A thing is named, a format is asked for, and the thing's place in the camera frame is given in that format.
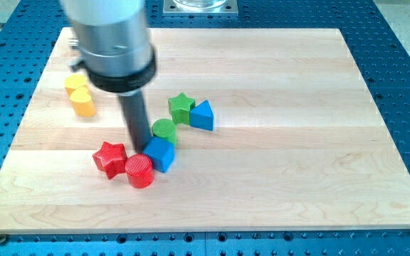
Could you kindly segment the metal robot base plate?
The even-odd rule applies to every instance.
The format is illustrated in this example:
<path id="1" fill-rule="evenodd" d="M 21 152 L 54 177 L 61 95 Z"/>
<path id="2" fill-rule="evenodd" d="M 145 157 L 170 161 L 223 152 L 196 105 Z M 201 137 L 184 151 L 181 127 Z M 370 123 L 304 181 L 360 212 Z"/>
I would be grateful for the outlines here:
<path id="1" fill-rule="evenodd" d="M 237 0 L 164 0 L 163 14 L 237 14 Z"/>

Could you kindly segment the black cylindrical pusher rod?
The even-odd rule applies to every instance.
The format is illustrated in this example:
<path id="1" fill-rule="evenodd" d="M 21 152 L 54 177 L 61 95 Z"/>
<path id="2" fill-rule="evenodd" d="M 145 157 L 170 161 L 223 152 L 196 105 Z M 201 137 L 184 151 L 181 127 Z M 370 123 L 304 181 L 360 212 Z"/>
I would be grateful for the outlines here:
<path id="1" fill-rule="evenodd" d="M 122 115 L 136 152 L 142 152 L 152 138 L 141 89 L 117 95 Z"/>

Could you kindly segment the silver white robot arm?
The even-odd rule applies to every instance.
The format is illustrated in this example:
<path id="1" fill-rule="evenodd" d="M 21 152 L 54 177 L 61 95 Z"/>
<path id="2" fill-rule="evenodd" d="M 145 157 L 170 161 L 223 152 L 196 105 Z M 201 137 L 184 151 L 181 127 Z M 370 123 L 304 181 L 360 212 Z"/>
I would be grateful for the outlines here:
<path id="1" fill-rule="evenodd" d="M 152 135 L 142 88 L 157 71 L 142 0 L 61 0 L 84 70 L 98 89 L 117 95 L 133 148 L 141 152 Z"/>

